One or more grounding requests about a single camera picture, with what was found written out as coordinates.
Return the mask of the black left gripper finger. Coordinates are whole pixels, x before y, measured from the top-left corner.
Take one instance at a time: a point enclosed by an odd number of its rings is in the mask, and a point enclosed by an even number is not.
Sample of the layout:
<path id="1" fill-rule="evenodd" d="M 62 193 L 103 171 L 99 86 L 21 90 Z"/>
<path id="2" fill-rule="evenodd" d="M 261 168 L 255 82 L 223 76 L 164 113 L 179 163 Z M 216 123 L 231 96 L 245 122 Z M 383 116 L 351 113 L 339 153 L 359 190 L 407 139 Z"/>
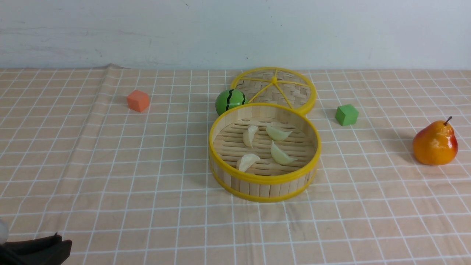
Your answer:
<path id="1" fill-rule="evenodd" d="M 7 242 L 0 247 L 1 265 L 61 265 L 69 258 L 72 240 L 63 240 L 59 234 Z"/>

